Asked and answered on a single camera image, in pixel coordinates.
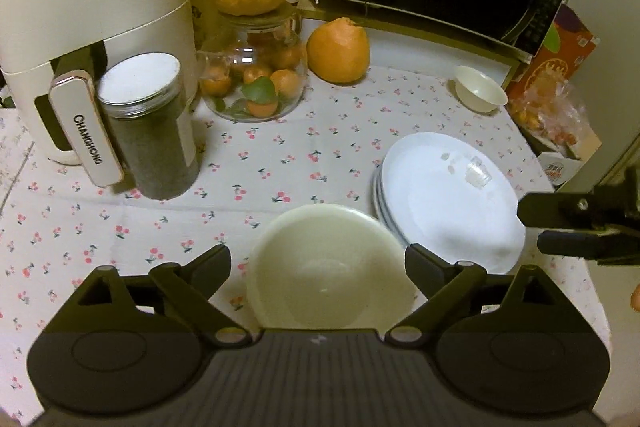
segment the wall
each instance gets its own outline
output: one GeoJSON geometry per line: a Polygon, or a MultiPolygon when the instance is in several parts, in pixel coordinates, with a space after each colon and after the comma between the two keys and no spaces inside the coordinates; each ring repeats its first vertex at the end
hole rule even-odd
{"type": "Polygon", "coordinates": [[[567,184],[589,190],[640,132],[640,0],[570,0],[602,42],[572,76],[602,147],[567,184]]]}

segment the stack of white plates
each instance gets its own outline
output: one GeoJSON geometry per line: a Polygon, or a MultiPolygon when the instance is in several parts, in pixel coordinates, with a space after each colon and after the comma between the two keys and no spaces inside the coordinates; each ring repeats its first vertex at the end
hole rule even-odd
{"type": "Polygon", "coordinates": [[[446,134],[396,142],[372,193],[378,218],[404,245],[420,243],[448,263],[473,261],[489,273],[507,273],[524,247],[507,178],[484,154],[446,134]]]}

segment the white bowl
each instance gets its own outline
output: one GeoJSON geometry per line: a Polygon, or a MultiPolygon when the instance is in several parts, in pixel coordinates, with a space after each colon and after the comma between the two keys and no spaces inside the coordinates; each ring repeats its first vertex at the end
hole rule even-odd
{"type": "Polygon", "coordinates": [[[338,204],[300,206],[258,238],[247,297],[265,328],[385,333],[406,317],[416,288],[404,248],[380,222],[338,204]]]}
{"type": "Polygon", "coordinates": [[[468,66],[456,66],[456,94],[460,102],[476,112],[491,112],[508,101],[504,89],[490,76],[468,66]]]}

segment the table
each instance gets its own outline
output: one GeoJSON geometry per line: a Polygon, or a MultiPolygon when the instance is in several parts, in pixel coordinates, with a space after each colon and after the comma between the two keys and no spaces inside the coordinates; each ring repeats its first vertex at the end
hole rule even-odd
{"type": "MultiPolygon", "coordinates": [[[[302,204],[340,203],[372,213],[370,181],[402,136],[449,134],[491,158],[519,196],[552,190],[506,111],[472,113],[450,84],[382,67],[346,87],[310,74],[298,108],[254,125],[221,120],[200,103],[193,115],[200,175],[171,201],[147,200],[134,188],[95,187],[82,168],[47,160],[14,110],[0,112],[0,407],[24,424],[42,410],[26,372],[29,347],[100,264],[142,274],[227,244],[232,275],[211,301],[256,330],[243,276],[262,227],[302,204]]],[[[536,231],[528,234],[522,262],[544,267],[609,345],[585,262],[543,256],[536,231]]]]}

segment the glass container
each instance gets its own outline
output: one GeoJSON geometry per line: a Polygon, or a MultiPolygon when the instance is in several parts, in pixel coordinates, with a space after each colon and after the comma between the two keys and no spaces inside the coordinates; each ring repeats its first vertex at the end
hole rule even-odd
{"type": "Polygon", "coordinates": [[[147,53],[123,60],[98,84],[111,136],[143,196],[170,200],[198,176],[180,62],[147,53]]]}
{"type": "Polygon", "coordinates": [[[198,52],[200,92],[214,113],[255,123],[281,118],[298,105],[307,70],[295,15],[283,3],[259,16],[223,16],[231,28],[227,44],[198,52]]]}

